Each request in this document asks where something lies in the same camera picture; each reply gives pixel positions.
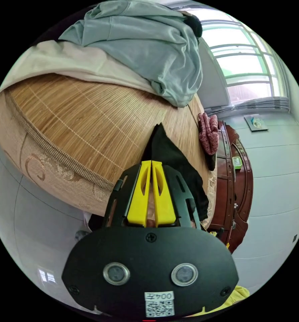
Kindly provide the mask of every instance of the light blue blanket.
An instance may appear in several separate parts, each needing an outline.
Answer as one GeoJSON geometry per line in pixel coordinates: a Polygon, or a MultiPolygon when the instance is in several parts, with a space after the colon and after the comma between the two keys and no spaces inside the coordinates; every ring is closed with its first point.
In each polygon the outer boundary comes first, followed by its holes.
{"type": "Polygon", "coordinates": [[[180,12],[146,0],[102,2],[59,40],[98,47],[150,81],[173,106],[185,107],[202,82],[197,39],[180,12]]]}

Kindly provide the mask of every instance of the bamboo mat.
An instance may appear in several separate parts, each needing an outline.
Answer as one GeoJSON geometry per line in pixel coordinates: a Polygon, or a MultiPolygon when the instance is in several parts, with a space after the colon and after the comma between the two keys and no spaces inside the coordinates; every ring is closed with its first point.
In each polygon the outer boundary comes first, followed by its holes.
{"type": "Polygon", "coordinates": [[[198,139],[196,98],[176,109],[140,90],[47,74],[9,87],[5,98],[29,136],[80,176],[111,188],[122,171],[138,163],[156,124],[203,179],[208,170],[198,139]]]}

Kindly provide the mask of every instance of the window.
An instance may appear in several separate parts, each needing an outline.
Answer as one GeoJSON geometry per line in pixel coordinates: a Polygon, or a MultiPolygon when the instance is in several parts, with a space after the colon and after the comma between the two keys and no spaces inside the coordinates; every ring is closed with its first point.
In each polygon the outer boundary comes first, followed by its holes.
{"type": "Polygon", "coordinates": [[[45,272],[42,269],[39,269],[38,271],[42,282],[56,283],[56,280],[53,274],[49,272],[45,272]]]}
{"type": "Polygon", "coordinates": [[[182,8],[202,24],[202,38],[225,77],[231,104],[288,96],[277,56],[251,28],[214,8],[182,8]]]}

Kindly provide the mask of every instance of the yellow cloth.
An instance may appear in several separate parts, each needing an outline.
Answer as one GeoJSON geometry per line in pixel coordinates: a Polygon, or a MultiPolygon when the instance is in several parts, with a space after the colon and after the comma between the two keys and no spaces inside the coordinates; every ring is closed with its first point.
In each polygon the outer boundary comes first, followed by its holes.
{"type": "Polygon", "coordinates": [[[233,290],[233,292],[231,293],[231,295],[228,297],[228,299],[218,308],[216,308],[212,311],[209,311],[209,312],[206,312],[205,308],[203,308],[202,312],[196,313],[196,314],[193,314],[190,316],[198,316],[198,315],[208,314],[208,313],[212,313],[215,311],[225,309],[225,308],[233,305],[237,301],[246,299],[249,295],[250,295],[250,293],[246,288],[244,288],[242,286],[236,286],[235,289],[233,290]]]}

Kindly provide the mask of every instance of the bed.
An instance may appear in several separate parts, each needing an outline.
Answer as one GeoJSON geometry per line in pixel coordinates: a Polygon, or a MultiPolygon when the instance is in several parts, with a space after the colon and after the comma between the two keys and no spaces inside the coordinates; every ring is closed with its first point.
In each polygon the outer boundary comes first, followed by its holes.
{"type": "Polygon", "coordinates": [[[103,216],[115,182],[140,161],[154,126],[162,123],[202,177],[207,229],[217,167],[208,170],[199,142],[197,115],[204,109],[198,96],[174,108],[104,52],[55,48],[42,43],[29,49],[0,88],[0,146],[11,162],[58,199],[103,216]]]}

